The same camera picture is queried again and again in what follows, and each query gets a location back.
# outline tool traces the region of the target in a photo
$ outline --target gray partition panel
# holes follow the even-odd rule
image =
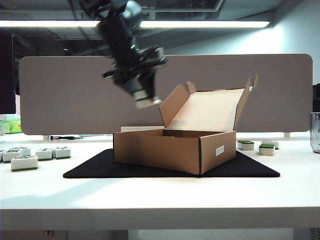
[[[162,125],[158,106],[136,109],[133,99],[102,73],[103,56],[25,57],[20,61],[21,126],[29,135],[102,134],[121,126]],[[307,54],[168,56],[156,75],[165,99],[178,85],[199,90],[241,88],[259,75],[238,132],[302,132],[312,111],[312,59]]]

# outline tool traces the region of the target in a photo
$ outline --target wall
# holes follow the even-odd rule
[[[168,55],[307,53],[320,83],[320,0],[304,0],[274,27],[215,37],[171,49]]]

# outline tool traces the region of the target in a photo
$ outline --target cardboard box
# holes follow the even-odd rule
[[[200,175],[234,158],[234,128],[257,80],[222,90],[178,85],[160,106],[165,129],[114,133],[114,160]]]

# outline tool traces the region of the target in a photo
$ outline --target ceiling light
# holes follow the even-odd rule
[[[141,28],[264,28],[269,21],[142,21]]]
[[[0,21],[0,27],[43,27],[43,28],[92,28],[95,27],[99,21]]]
[[[93,28],[99,21],[84,20],[0,20],[0,27],[44,27],[44,28]],[[264,28],[269,21],[142,21],[141,28]]]

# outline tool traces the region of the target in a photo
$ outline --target box lid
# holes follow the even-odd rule
[[[235,129],[249,94],[258,84],[258,76],[249,78],[244,88],[196,90],[188,81],[188,91],[180,84],[160,106],[167,129],[220,130]]]

